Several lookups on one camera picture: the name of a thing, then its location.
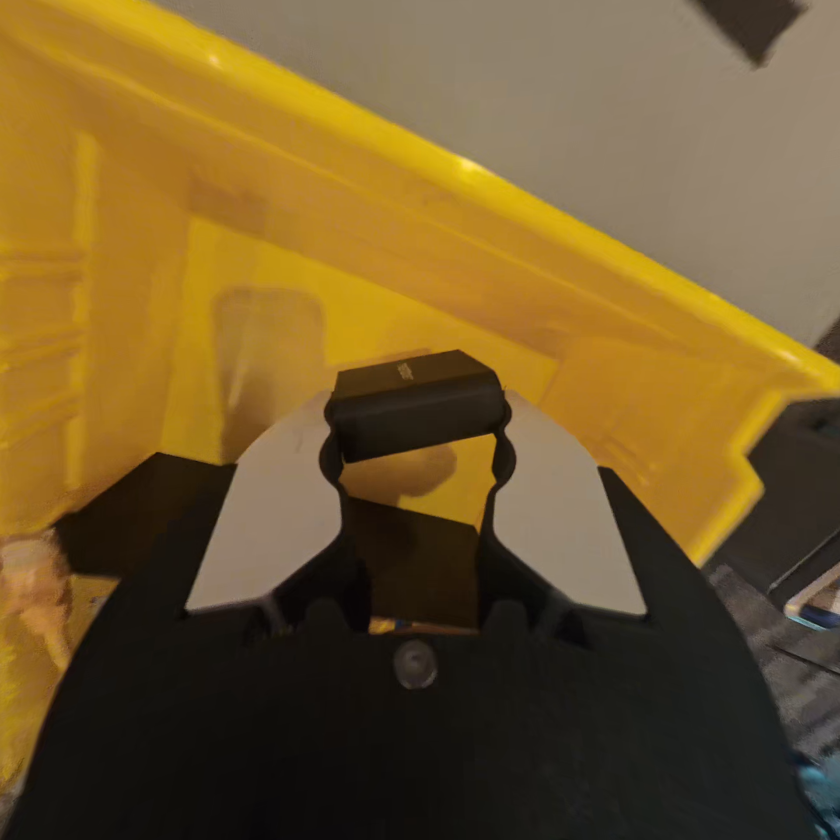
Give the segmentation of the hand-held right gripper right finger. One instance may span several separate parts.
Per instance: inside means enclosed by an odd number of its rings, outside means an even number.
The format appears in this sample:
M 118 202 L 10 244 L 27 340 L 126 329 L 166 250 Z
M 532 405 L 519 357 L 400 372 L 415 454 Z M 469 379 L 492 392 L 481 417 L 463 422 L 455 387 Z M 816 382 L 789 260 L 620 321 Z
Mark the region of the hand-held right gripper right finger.
M 599 467 L 579 441 L 517 392 L 504 392 L 476 553 L 478 619 L 523 610 L 539 634 L 572 634 L 584 614 L 648 614 Z

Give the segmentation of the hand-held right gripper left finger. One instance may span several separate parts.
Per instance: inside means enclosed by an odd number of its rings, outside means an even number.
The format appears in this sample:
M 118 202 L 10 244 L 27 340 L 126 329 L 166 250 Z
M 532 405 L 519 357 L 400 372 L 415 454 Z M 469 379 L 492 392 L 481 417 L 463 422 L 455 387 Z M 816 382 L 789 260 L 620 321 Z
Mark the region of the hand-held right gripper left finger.
M 343 461 L 319 392 L 239 457 L 185 610 L 258 607 L 273 629 L 301 625 L 320 600 L 367 634 L 371 579 L 347 522 Z

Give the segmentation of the black ethernet port adapter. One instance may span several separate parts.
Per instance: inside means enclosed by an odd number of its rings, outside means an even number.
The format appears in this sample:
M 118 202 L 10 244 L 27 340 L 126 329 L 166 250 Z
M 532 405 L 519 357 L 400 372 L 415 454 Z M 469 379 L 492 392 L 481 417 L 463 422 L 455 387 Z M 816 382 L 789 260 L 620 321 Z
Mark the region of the black ethernet port adapter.
M 325 415 L 355 464 L 496 434 L 510 408 L 489 366 L 451 350 L 339 372 Z

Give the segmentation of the yellow plastic bin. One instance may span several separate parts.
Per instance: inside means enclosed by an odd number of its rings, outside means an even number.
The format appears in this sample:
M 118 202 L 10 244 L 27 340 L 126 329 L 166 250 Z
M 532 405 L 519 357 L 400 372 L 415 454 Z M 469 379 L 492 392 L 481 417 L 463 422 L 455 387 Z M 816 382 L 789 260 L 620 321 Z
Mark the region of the yellow plastic bin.
M 346 366 L 465 350 L 700 565 L 838 366 L 146 2 L 2 2 L 2 537 L 211 465 Z

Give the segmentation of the black bin divider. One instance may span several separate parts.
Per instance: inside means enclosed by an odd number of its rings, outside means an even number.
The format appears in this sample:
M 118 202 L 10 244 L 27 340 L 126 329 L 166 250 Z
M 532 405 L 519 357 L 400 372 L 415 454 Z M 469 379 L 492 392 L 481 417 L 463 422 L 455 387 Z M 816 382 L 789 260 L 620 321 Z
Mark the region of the black bin divider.
M 232 466 L 154 454 L 56 529 L 71 569 L 121 579 L 154 542 L 211 491 L 225 491 Z M 472 525 L 351 497 L 349 526 L 371 580 L 379 618 L 449 627 L 478 625 Z

